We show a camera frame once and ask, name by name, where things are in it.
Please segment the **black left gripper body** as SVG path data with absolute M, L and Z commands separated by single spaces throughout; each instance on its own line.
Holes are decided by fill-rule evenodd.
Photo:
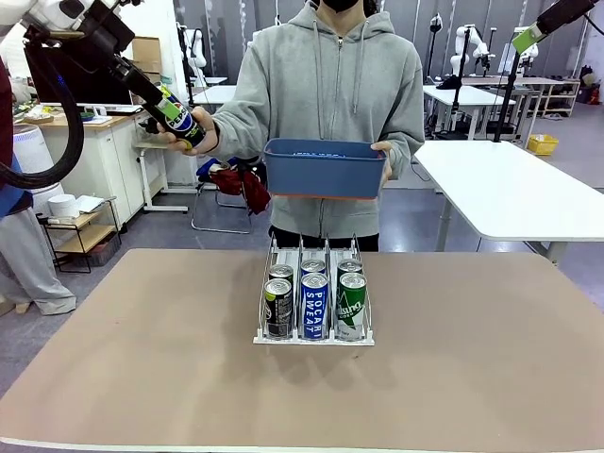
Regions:
M 119 8 L 130 1 L 93 1 L 77 29 L 82 37 L 70 41 L 70 58 L 87 72 L 115 71 L 123 62 L 121 53 L 134 38 L 122 21 Z

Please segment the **person's left hand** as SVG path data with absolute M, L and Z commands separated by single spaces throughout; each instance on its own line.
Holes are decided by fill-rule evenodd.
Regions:
M 393 149 L 392 144 L 388 141 L 382 141 L 382 142 L 373 143 L 371 145 L 371 148 L 374 151 L 382 154 L 385 158 L 384 165 L 383 165 L 383 172 L 382 172 L 381 181 L 380 181 L 380 188 L 383 189 L 385 184 L 390 180 L 391 176 L 393 175 L 393 168 L 392 168 L 391 159 L 390 159 L 390 154 Z

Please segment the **person's right hand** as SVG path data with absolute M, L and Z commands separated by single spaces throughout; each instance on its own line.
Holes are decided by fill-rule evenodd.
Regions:
M 204 139 L 196 147 L 188 148 L 186 143 L 179 140 L 173 133 L 166 131 L 161 124 L 158 124 L 159 136 L 167 143 L 169 149 L 178 151 L 185 156 L 208 154 L 219 144 L 216 124 L 212 116 L 202 107 L 195 107 L 191 115 L 199 127 L 205 130 Z

